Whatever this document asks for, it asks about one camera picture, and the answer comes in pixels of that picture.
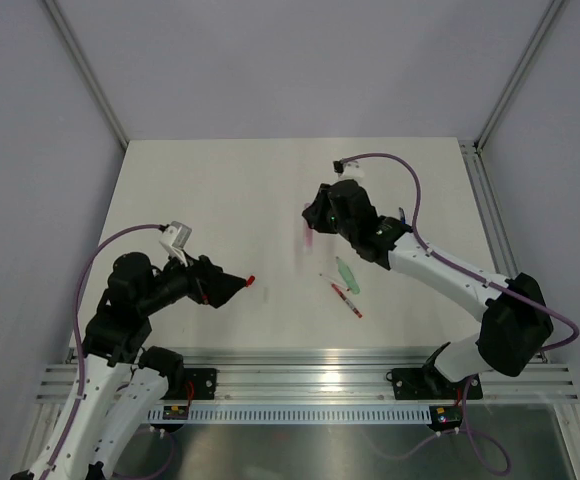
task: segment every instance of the gray wall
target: gray wall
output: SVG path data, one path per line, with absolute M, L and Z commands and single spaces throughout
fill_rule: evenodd
M 580 325 L 580 1 L 570 2 L 485 158 L 521 267 Z M 580 387 L 580 339 L 555 355 Z
M 60 0 L 130 138 L 475 137 L 547 0 Z
M 0 479 L 43 365 L 66 353 L 121 160 L 37 2 L 0 1 Z

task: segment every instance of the pen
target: pen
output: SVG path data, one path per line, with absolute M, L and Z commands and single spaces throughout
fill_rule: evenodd
M 331 283 L 330 286 L 332 288 L 334 288 L 334 291 L 337 292 L 337 294 L 341 297 L 341 300 L 346 302 L 346 305 L 348 305 L 348 308 L 350 308 L 350 310 L 352 310 L 357 317 L 359 317 L 359 318 L 363 317 L 363 315 L 361 315 L 361 312 L 359 310 L 357 310 L 357 307 L 354 306 L 354 303 L 352 303 L 350 300 L 348 300 L 348 297 L 346 297 L 343 294 L 343 292 L 339 289 L 339 287 L 337 287 L 334 283 Z

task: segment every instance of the green object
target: green object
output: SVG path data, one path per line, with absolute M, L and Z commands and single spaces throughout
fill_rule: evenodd
M 346 282 L 346 285 L 348 286 L 350 291 L 355 295 L 357 295 L 359 292 L 361 292 L 361 289 L 359 288 L 359 284 L 357 283 L 357 281 L 354 279 L 354 275 L 352 275 L 352 270 L 350 270 L 350 267 L 346 265 L 346 262 L 341 260 L 339 257 L 334 258 L 337 260 L 337 268 L 339 270 L 339 275 L 341 275 L 343 281 Z

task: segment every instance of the white connector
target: white connector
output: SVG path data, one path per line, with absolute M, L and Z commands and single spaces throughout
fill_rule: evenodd
M 178 258 L 181 263 L 186 265 L 186 255 L 183 252 L 192 229 L 180 222 L 170 222 L 168 228 L 161 234 L 159 243 L 168 252 L 168 256 Z
M 356 180 L 358 184 L 361 184 L 364 177 L 365 173 L 359 166 L 359 162 L 348 162 L 343 166 L 343 173 L 339 174 L 339 181 Z

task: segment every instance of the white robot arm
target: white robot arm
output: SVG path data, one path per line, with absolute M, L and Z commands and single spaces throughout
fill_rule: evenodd
M 156 401 L 166 394 L 186 398 L 183 358 L 159 347 L 139 357 L 129 384 L 124 384 L 150 334 L 149 316 L 184 297 L 219 308 L 247 282 L 224 273 L 205 256 L 186 255 L 183 247 L 191 231 L 185 225 L 172 222 L 161 230 L 160 243 L 169 254 L 163 271 L 138 252 L 114 262 L 108 288 L 86 327 L 81 375 L 39 458 L 11 480 L 110 479 L 123 449 Z M 120 398 L 112 406 L 118 392 Z
M 424 395 L 431 392 L 431 399 L 441 398 L 444 389 L 451 390 L 445 387 L 456 387 L 466 377 L 488 370 L 519 375 L 552 333 L 552 321 L 493 285 L 506 285 L 545 305 L 537 282 L 523 273 L 509 279 L 484 272 L 443 252 L 406 223 L 377 214 L 358 183 L 363 173 L 354 162 L 335 162 L 335 171 L 339 181 L 321 184 L 314 202 L 303 212 L 308 226 L 319 233 L 341 235 L 363 259 L 421 281 L 481 323 L 478 335 L 442 345 L 430 357 L 420 372 L 421 384 L 430 387 Z M 467 276 L 461 269 L 479 273 Z

